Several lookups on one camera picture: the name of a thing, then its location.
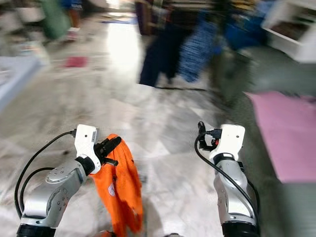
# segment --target person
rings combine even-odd
[[[69,15],[71,28],[68,30],[67,40],[76,40],[80,29],[81,0],[61,0],[61,4]]]

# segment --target blurry background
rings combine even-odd
[[[214,172],[193,148],[201,120],[246,128],[241,159],[262,236],[316,236],[315,49],[313,0],[0,0],[3,236],[20,223],[13,192],[26,162],[80,123],[131,149],[143,183],[138,236],[222,236]],[[75,154],[62,138],[26,175]],[[56,236],[111,229],[89,179]]]

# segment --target black cable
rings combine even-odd
[[[255,186],[253,185],[253,183],[250,182],[250,180],[247,180],[248,184],[251,186],[251,188],[253,189],[253,191],[255,192],[255,196],[256,196],[256,200],[257,200],[257,212],[258,214],[260,213],[260,198],[259,198],[259,193],[258,190],[255,188]]]
[[[248,194],[227,174],[225,173],[224,171],[222,171],[220,168],[218,168],[216,165],[214,165],[212,162],[210,162],[207,158],[205,158],[198,150],[198,141],[199,139],[202,137],[202,136],[205,136],[206,134],[209,134],[209,132],[203,132],[203,133],[200,133],[195,142],[194,142],[194,149],[197,153],[197,155],[204,161],[206,162],[207,164],[209,164],[212,168],[214,168],[217,172],[219,172],[221,175],[223,175],[228,181],[230,181],[236,188],[237,190],[245,197],[245,199],[249,202],[251,208],[253,209],[253,213],[254,213],[254,216],[255,216],[255,219],[258,223],[257,225],[257,230],[258,230],[258,233],[260,233],[260,228],[259,228],[259,216],[258,216],[258,213],[256,211],[256,209],[254,208],[254,205],[252,203],[252,200],[250,199],[250,197],[248,196]]]
[[[30,174],[27,178],[26,178],[26,180],[24,181],[24,184],[23,184],[23,186],[22,186],[22,188],[21,188],[21,192],[20,192],[20,206],[21,206],[21,211],[23,212],[24,211],[24,191],[25,191],[25,188],[26,188],[26,186],[27,186],[27,184],[28,184],[28,182],[30,181],[30,179],[34,176],[34,175],[36,175],[37,173],[39,173],[39,172],[41,172],[41,171],[43,171],[43,170],[53,170],[54,168],[51,168],[51,167],[45,167],[45,168],[41,168],[41,169],[37,169],[37,170],[35,170],[32,174]]]
[[[18,191],[19,191],[19,187],[20,187],[20,184],[21,184],[21,181],[22,181],[22,178],[23,178],[23,175],[25,174],[27,168],[30,166],[30,164],[32,163],[32,161],[43,151],[45,150],[49,145],[51,145],[54,141],[56,141],[57,139],[65,136],[65,135],[68,135],[68,134],[73,134],[73,131],[69,131],[69,132],[64,132],[60,135],[58,135],[57,137],[53,138],[50,142],[48,142],[45,146],[43,146],[40,150],[38,150],[34,156],[32,156],[32,158],[29,160],[29,162],[26,164],[26,166],[23,168],[21,174],[20,174],[20,177],[18,179],[18,182],[16,183],[16,186],[15,186],[15,190],[14,190],[14,204],[15,204],[15,209],[18,213],[18,216],[19,218],[21,219],[22,217],[22,211],[20,209],[20,205],[19,205],[19,201],[18,201]]]

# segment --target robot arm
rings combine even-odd
[[[200,122],[198,126],[200,134],[201,131],[205,131],[203,122]],[[216,167],[230,176],[244,190],[245,194],[250,196],[248,180],[243,172],[242,163],[238,161],[238,153],[242,148],[245,134],[244,127],[223,124],[221,129],[215,129],[209,134],[215,139],[212,141],[213,146],[211,147],[206,146],[204,137],[200,138],[202,149],[211,151],[209,160],[213,161]],[[224,236],[259,236],[256,210],[236,186],[220,172],[215,171],[214,187],[218,195],[219,218]]]
[[[96,144],[98,129],[79,125],[75,147],[77,158],[50,171],[45,181],[35,188],[25,203],[18,237],[52,237],[66,210],[70,198],[101,166],[118,162],[106,156],[121,142],[120,137]]]

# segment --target orange cloth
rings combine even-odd
[[[106,164],[96,174],[91,174],[98,194],[111,215],[114,233],[126,236],[126,226],[134,233],[141,231],[143,206],[141,187],[133,156],[122,140],[108,155],[118,161],[118,166]]]

